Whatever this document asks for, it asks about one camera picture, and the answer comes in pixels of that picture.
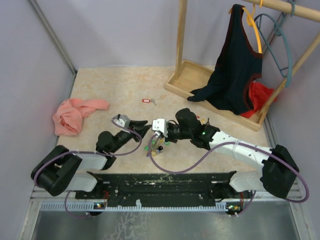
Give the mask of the large keyring with coloured tags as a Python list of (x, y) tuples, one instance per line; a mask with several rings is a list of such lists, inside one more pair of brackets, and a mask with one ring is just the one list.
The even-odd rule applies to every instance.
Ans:
[(144, 150), (146, 151), (146, 157), (149, 157), (150, 155), (154, 157), (157, 154), (162, 153), (165, 146), (170, 145), (162, 133), (155, 133), (155, 137), (153, 137), (151, 140), (151, 145), (149, 146), (147, 144), (144, 147)]

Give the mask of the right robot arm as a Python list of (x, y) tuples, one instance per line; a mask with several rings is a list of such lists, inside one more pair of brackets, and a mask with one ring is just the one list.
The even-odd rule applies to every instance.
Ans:
[(201, 123), (189, 108), (179, 110), (175, 118), (165, 123), (166, 141), (190, 140), (198, 148), (228, 155), (254, 168), (232, 175), (223, 185), (227, 197), (235, 198), (249, 190), (266, 191), (280, 199), (288, 197), (299, 168), (286, 147), (263, 147), (235, 138), (209, 122)]

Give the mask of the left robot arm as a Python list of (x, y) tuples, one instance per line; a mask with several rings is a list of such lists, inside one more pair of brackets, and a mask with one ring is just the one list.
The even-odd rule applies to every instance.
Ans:
[(104, 186), (87, 172), (76, 177), (79, 170), (107, 170), (117, 157), (134, 153), (152, 127), (147, 120), (135, 121), (124, 115), (115, 116), (111, 122), (119, 127), (116, 135), (103, 131), (98, 135), (95, 151), (69, 150), (57, 145), (31, 172), (34, 184), (55, 197), (64, 191), (84, 191), (97, 199), (103, 195)]

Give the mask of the dark navy tank top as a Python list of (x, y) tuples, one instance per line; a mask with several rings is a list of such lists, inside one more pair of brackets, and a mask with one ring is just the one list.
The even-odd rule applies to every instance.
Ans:
[(244, 6), (234, 4), (224, 45), (207, 84), (192, 90), (189, 102), (209, 102), (218, 110), (250, 118), (255, 104), (251, 83), (262, 76), (263, 55), (254, 51), (243, 27)]

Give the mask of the pink crumpled cloth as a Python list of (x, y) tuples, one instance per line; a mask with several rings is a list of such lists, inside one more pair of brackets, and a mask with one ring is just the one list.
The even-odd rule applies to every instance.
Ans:
[(56, 136), (77, 136), (84, 119), (95, 111), (106, 111), (110, 104), (104, 99), (68, 98), (58, 107), (52, 120)]

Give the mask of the red cloth in rack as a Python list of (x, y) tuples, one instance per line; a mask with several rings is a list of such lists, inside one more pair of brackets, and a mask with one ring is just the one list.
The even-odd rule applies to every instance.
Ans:
[(260, 82), (252, 82), (249, 86), (248, 94), (253, 104), (253, 109), (242, 113), (241, 116), (244, 118), (252, 117), (264, 106), (273, 91), (273, 88), (268, 88)]

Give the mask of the yellow clothes hanger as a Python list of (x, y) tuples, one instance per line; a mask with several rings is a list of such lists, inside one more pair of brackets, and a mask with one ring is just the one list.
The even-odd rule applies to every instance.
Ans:
[(261, 44), (261, 38), (260, 33), (258, 30), (258, 27), (256, 26), (255, 20), (254, 20), (254, 14), (256, 12), (256, 5), (252, 4), (252, 12), (249, 12), (246, 7), (242, 7), (244, 13), (246, 13), (246, 22), (249, 27), (252, 27), (254, 30), (256, 43), (257, 43), (257, 51), (259, 54), (262, 53), (262, 44)]

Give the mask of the blue-grey clothes hanger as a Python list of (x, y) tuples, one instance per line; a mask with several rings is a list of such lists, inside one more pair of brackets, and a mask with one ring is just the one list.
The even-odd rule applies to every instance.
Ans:
[[(293, 77), (293, 60), (288, 38), (283, 30), (283, 23), (287, 13), (282, 12), (278, 20), (267, 13), (258, 14), (254, 18), (255, 25), (262, 37), (267, 51), (272, 56), (280, 75), (286, 80), (284, 87), (291, 85)], [(263, 20), (269, 20), (272, 24), (273, 39), (267, 37), (262, 31)]]

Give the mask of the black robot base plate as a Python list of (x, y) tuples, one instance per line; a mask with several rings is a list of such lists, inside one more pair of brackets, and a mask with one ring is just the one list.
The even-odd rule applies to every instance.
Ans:
[(77, 200), (98, 200), (97, 210), (221, 211), (239, 214), (253, 192), (238, 192), (227, 173), (108, 173), (92, 174), (97, 184), (90, 192), (77, 190)]

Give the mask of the grey wall corner rail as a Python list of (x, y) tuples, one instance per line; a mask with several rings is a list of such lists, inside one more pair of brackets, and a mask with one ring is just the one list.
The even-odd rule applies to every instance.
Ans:
[(63, 46), (62, 42), (59, 40), (56, 32), (52, 28), (50, 22), (48, 21), (45, 13), (41, 9), (40, 5), (36, 0), (27, 0), (28, 4), (30, 5), (31, 9), (33, 10), (35, 16), (38, 18), (39, 22), (43, 26), (45, 32), (47, 33), (48, 37), (50, 38), (50, 41), (52, 42), (53, 46), (57, 50), (58, 54), (60, 55), (63, 62), (67, 65), (69, 70), (76, 75), (77, 70), (67, 53), (67, 50)]

